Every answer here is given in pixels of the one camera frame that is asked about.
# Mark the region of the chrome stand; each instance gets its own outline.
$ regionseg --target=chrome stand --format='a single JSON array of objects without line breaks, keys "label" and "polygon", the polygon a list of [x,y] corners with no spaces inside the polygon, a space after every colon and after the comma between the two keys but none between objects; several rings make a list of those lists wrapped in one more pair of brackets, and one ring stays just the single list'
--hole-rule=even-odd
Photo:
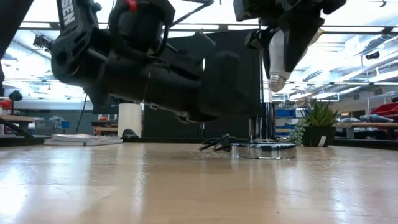
[{"label": "chrome stand", "polygon": [[294,159],[296,155],[292,143],[236,143],[231,148],[231,156],[248,159]]},{"label": "chrome stand", "polygon": [[261,114],[249,121],[250,143],[235,143],[231,146],[233,157],[248,159],[294,159],[296,145],[276,142],[275,104],[261,103]]}]

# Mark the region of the black pot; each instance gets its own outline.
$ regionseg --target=black pot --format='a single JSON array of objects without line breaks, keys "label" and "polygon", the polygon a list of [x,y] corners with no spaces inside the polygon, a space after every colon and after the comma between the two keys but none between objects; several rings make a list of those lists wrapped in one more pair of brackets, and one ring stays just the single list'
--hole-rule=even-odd
[{"label": "black pot", "polygon": [[335,138],[336,127],[306,127],[303,145],[307,147],[328,147]]}]

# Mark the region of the potted plant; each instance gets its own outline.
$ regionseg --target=potted plant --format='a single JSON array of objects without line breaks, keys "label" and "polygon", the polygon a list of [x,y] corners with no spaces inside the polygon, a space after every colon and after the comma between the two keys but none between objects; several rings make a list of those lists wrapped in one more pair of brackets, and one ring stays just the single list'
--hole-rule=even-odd
[{"label": "potted plant", "polygon": [[308,112],[303,114],[304,119],[296,124],[290,138],[298,146],[327,147],[335,138],[338,111],[333,112],[330,102],[313,101],[307,104]]}]

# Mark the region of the black backdrop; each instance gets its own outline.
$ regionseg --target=black backdrop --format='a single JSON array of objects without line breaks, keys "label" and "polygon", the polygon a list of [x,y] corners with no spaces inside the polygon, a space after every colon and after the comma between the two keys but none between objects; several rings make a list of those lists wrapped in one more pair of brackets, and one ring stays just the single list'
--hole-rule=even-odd
[{"label": "black backdrop", "polygon": [[[257,50],[244,47],[244,40],[249,30],[237,30],[207,34],[217,43],[216,50],[229,50],[241,57],[239,83],[241,88],[249,91],[254,101],[260,102],[260,60]],[[190,37],[169,39],[169,44],[176,49],[183,49]],[[212,138],[230,133],[238,138],[249,136],[249,116],[233,116],[205,124],[204,133],[200,135],[199,124],[182,124],[169,111],[153,110],[145,107],[142,137],[147,138]]]}]

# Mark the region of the succulent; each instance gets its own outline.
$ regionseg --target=succulent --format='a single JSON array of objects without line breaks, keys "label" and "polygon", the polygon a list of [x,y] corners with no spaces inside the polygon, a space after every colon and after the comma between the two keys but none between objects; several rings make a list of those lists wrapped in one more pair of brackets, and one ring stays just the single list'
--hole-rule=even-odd
[{"label": "succulent", "polygon": [[289,141],[295,143],[297,146],[303,146],[305,128],[309,126],[310,123],[308,123],[306,119],[298,121],[294,130],[290,132]]},{"label": "succulent", "polygon": [[339,116],[338,111],[333,112],[329,108],[328,103],[321,103],[314,100],[312,107],[307,105],[308,113],[304,117],[307,123],[313,127],[331,127],[336,123],[336,118]]}]

